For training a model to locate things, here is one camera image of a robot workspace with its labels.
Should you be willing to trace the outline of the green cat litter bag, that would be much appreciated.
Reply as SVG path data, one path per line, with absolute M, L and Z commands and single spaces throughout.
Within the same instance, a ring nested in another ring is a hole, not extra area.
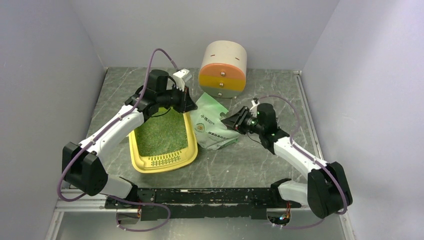
M 191 123 L 197 143 L 207 150 L 218 150 L 237 142 L 240 134 L 228 129 L 221 120 L 229 111 L 207 93 L 195 103 L 197 109 L 190 111 Z

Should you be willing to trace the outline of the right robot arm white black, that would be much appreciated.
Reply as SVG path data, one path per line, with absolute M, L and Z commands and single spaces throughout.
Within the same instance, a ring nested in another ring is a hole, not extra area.
M 297 146 L 292 136 L 278 126 L 270 103 L 259 103 L 253 109 L 245 106 L 221 122 L 239 134 L 257 134 L 266 150 L 290 163 L 306 178 L 306 183 L 291 179 L 275 182 L 269 197 L 275 207 L 295 202 L 308 206 L 316 217 L 324 219 L 332 214 L 344 214 L 353 203 L 343 166 Z

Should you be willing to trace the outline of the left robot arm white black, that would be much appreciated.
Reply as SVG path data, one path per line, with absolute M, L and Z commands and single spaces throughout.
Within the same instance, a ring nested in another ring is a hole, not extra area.
M 173 75 L 164 70 L 151 70 L 147 82 L 124 102 L 111 120 L 80 143 L 69 142 L 63 147 L 61 180 L 77 187 L 84 195 L 111 196 L 118 198 L 124 207 L 132 208 L 139 200 L 138 186 L 108 174 L 102 164 L 102 159 L 126 136 L 132 145 L 132 163 L 142 173 L 167 172 L 190 164 L 198 153 L 189 114 L 197 106 L 185 85 L 191 77 L 188 69 Z M 182 114 L 187 146 L 168 154 L 141 157 L 133 131 L 161 108 Z

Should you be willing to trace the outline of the yellow litter box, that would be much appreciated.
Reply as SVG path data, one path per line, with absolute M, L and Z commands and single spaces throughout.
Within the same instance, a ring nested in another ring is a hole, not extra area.
M 169 172 L 191 164 L 198 145 L 190 114 L 160 108 L 128 135 L 132 166 L 143 174 Z

